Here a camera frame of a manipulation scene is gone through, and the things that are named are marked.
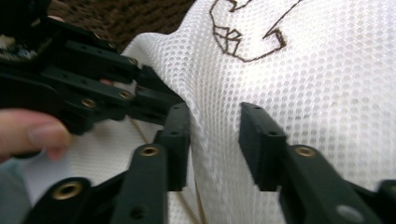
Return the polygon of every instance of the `brass insert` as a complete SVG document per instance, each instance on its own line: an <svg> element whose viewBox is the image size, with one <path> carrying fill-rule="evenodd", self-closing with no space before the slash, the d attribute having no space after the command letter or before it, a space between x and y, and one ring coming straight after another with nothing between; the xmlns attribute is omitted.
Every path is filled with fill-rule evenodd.
<svg viewBox="0 0 396 224"><path fill-rule="evenodd" d="M135 58L129 58L131 64L137 65L137 60Z"/></svg>
<svg viewBox="0 0 396 224"><path fill-rule="evenodd" d="M128 91L122 91L122 92L120 92L120 97L122 97L124 99L130 99L131 93L129 93Z"/></svg>
<svg viewBox="0 0 396 224"><path fill-rule="evenodd" d="M295 151L297 154L304 157L313 157L317 154L313 149L309 147L297 147Z"/></svg>
<svg viewBox="0 0 396 224"><path fill-rule="evenodd" d="M94 108L96 107L96 102L93 101L90 98L85 98L81 100L81 103L84 104L85 106L89 107L89 108Z"/></svg>
<svg viewBox="0 0 396 224"><path fill-rule="evenodd" d="M108 46L111 47L112 49L115 49L117 47L117 45L115 43L108 43Z"/></svg>
<svg viewBox="0 0 396 224"><path fill-rule="evenodd" d="M61 185L52 193L52 198L56 200L66 200L75 197L82 191L82 185L77 181L72 181Z"/></svg>
<svg viewBox="0 0 396 224"><path fill-rule="evenodd" d="M145 147L140 151L140 155L142 156L155 156L160 152L160 150L156 147Z"/></svg>

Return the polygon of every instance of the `fingernail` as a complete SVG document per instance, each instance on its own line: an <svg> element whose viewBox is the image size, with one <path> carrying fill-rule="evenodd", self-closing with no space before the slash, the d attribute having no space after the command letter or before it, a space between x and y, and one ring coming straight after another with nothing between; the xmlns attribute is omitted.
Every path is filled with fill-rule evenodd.
<svg viewBox="0 0 396 224"><path fill-rule="evenodd" d="M68 147L69 133L61 123L47 123L34 126L28 131L29 139L35 147Z"/></svg>
<svg viewBox="0 0 396 224"><path fill-rule="evenodd" d="M59 161L67 151L66 147L46 148L47 156L52 161Z"/></svg>

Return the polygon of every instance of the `white mesh fabric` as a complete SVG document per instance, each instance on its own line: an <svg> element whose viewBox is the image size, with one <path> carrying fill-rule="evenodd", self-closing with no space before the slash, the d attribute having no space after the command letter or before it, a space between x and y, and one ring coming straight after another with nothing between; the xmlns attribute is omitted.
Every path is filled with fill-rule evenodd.
<svg viewBox="0 0 396 224"><path fill-rule="evenodd" d="M284 221L238 146L241 102L264 107L290 144L316 147L347 180L374 189L395 178L395 1L236 2L198 0L175 33L140 35L126 50L189 105L208 222Z"/></svg>
<svg viewBox="0 0 396 224"><path fill-rule="evenodd" d="M76 137L68 152L72 173L101 184L128 169L134 150L144 144L129 119L97 123L91 132Z"/></svg>
<svg viewBox="0 0 396 224"><path fill-rule="evenodd" d="M181 197L177 192L168 192L168 223L196 224L196 218L188 212L190 209L182 203Z"/></svg>

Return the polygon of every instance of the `finger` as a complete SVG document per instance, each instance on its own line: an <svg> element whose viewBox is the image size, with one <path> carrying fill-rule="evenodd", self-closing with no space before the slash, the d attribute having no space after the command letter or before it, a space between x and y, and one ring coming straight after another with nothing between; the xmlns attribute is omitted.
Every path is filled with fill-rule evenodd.
<svg viewBox="0 0 396 224"><path fill-rule="evenodd" d="M100 82L102 82L102 83L104 83L104 84L107 84L107 85L109 85L109 86L114 86L114 82L112 82L112 81L110 81L110 80L108 80L108 79L105 79L105 78L101 78L101 79L100 79Z"/></svg>
<svg viewBox="0 0 396 224"><path fill-rule="evenodd" d="M23 109L0 110L1 155L66 148L70 144L70 133L56 118Z"/></svg>
<svg viewBox="0 0 396 224"><path fill-rule="evenodd" d="M66 153L67 147L46 148L50 160L58 161Z"/></svg>

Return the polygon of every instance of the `brown line drawing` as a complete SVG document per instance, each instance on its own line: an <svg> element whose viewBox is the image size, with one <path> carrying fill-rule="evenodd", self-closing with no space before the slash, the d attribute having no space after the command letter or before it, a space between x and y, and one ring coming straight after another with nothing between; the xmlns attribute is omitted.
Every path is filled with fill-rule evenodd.
<svg viewBox="0 0 396 224"><path fill-rule="evenodd" d="M271 54L273 54L273 53L275 53L275 52L277 52L277 51L279 51L279 50L281 50L281 49L283 49L283 48L285 48L285 47L287 46L286 40L285 40L285 38L283 37L282 32L281 32L278 28L276 28L276 27L278 26L278 24L279 24L279 23L280 23L280 22L281 22L281 21L282 21L282 20L283 20L283 19L295 8L295 7L297 7L298 4L300 4L300 3L303 2L304 0L299 0L299 1L297 1L294 5L292 5L292 6L290 7L290 9L289 9L288 11L286 11L286 12L274 23L274 25L267 31L267 33L263 36L262 39L265 39L265 38L269 37L270 35L275 35L277 41L279 42L279 47L278 47L278 48L275 48L275 49L272 49L272 50L270 50L270 51L268 51L268 52L266 52L265 54L261 55L260 57L255 57L255 58L250 59L250 60L247 60L247 59L245 59L245 58L243 58L243 57L241 57L241 56L236 55L236 51L237 51L238 48L239 48L239 45L240 45L240 43L241 43L243 34L239 33L239 32L238 32L237 30L235 30L235 29L233 29L233 30L230 32L230 27L222 27L222 26L218 26L218 25L215 24L215 18L214 18L213 14L212 14L212 11L213 11L213 9L214 9L214 7L215 7L215 5L216 5L216 3L217 3L218 1L220 1L220 0L216 0L216 1L213 3L213 5L212 5L212 7L210 8L210 11L209 11L210 18L211 18L211 20L212 20L212 22L213 22L213 32L212 32L212 34L213 34L213 36L215 37L215 41L217 42L218 46L221 48L221 51L222 51L224 54L227 54L227 55L233 56L233 57L235 57L235 58L238 58L239 60L241 60L241 61L244 62L244 63L250 63L250 62L259 60L259 59L261 59L261 58L267 57L268 55L271 55ZM230 10L230 12L234 13L236 10L239 10L239 9L241 9L241 8L243 8L243 7L246 7L252 0L248 0L244 5L242 5L242 6L240 6L240 7L237 6L237 1L236 1L236 0L227 0L227 1L229 1L229 2L231 2L231 3L233 4L233 8ZM226 35L226 36L220 35L219 33L216 32L216 29L225 30L225 31L227 32L227 35ZM239 35L238 35L237 37L234 37L234 38L228 38L228 36L229 36L232 32L237 32ZM225 49L221 46L220 42L219 42L218 39L216 38L216 35L218 35L218 36L220 36L220 37L222 37L222 38L225 39L225 41L226 41ZM237 41L236 48L233 50L232 53L231 53L231 52L228 52L228 47L229 47L228 42L229 42L229 41Z"/></svg>

